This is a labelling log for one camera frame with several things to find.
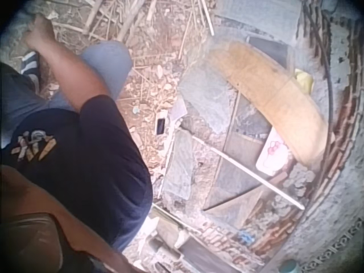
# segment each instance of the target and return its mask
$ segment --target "yellow object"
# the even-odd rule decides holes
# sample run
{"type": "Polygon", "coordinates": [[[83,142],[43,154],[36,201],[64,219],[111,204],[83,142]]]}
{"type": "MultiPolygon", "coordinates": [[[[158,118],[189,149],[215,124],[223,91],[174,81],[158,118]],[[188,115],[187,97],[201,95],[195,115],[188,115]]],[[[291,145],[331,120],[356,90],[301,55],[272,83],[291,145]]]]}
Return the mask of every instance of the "yellow object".
{"type": "Polygon", "coordinates": [[[301,90],[306,95],[311,95],[313,90],[313,77],[308,74],[307,72],[304,72],[299,69],[295,69],[295,77],[297,82],[302,87],[301,90]]]}

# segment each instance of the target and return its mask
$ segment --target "black cable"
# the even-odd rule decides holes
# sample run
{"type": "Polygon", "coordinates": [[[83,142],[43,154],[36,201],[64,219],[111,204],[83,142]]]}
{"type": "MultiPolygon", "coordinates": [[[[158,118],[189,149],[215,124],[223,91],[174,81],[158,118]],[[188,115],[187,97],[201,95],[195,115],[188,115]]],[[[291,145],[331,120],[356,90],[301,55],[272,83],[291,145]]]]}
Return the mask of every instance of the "black cable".
{"type": "MultiPolygon", "coordinates": [[[[326,173],[326,169],[328,166],[328,157],[330,154],[330,147],[331,147],[331,136],[333,133],[333,88],[332,88],[332,81],[331,81],[331,73],[330,73],[330,66],[329,66],[329,60],[328,60],[328,56],[326,54],[326,49],[324,47],[324,44],[322,43],[322,40],[320,38],[320,34],[319,34],[319,30],[317,29],[317,26],[315,24],[315,22],[313,21],[311,14],[309,13],[308,7],[307,7],[307,1],[305,1],[303,3],[303,12],[307,15],[311,25],[312,25],[312,29],[313,32],[315,33],[315,37],[316,40],[318,42],[318,45],[321,48],[322,51],[322,56],[324,59],[324,67],[325,67],[325,73],[326,73],[326,80],[328,83],[328,98],[329,98],[329,115],[328,115],[328,133],[327,133],[327,139],[326,139],[326,145],[325,145],[325,151],[324,151],[324,155],[322,157],[322,162],[321,162],[321,172],[318,176],[318,179],[313,182],[314,183],[314,191],[312,191],[312,194],[314,194],[318,187],[321,185],[322,179],[324,178],[324,175],[326,173]]],[[[304,211],[303,215],[300,217],[298,223],[295,225],[290,237],[288,237],[288,239],[286,240],[286,242],[289,240],[289,238],[291,238],[294,233],[297,231],[297,227],[302,224],[303,219],[305,218],[305,215],[307,214],[307,211],[309,211],[309,208],[313,205],[313,200],[309,200],[308,205],[306,207],[306,210],[304,211]]],[[[283,244],[280,249],[276,252],[279,253],[282,248],[284,247],[285,244],[283,244]]]]}

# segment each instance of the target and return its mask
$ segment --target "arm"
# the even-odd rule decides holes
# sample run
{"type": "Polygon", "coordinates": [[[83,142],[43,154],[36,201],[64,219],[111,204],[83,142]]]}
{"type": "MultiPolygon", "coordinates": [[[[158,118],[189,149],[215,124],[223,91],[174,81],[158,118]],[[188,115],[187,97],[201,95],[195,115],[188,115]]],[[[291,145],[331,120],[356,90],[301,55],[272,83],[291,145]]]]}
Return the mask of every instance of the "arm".
{"type": "Polygon", "coordinates": [[[29,48],[38,51],[52,69],[62,92],[80,111],[92,97],[108,95],[104,81],[77,55],[56,41],[51,21],[37,14],[25,37],[29,48]]]}

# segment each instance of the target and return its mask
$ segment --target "person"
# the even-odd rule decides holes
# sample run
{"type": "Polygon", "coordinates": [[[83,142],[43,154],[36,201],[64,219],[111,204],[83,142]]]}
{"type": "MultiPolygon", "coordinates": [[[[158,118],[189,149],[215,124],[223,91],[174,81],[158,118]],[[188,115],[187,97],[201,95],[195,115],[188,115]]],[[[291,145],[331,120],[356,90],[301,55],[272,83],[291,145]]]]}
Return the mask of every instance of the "person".
{"type": "Polygon", "coordinates": [[[115,103],[132,66],[129,52],[108,41],[77,56],[39,14],[24,41],[32,51],[21,73],[0,67],[2,164],[123,251],[152,203],[148,168],[115,103]],[[49,101],[35,93],[38,54],[60,85],[49,101]]]}

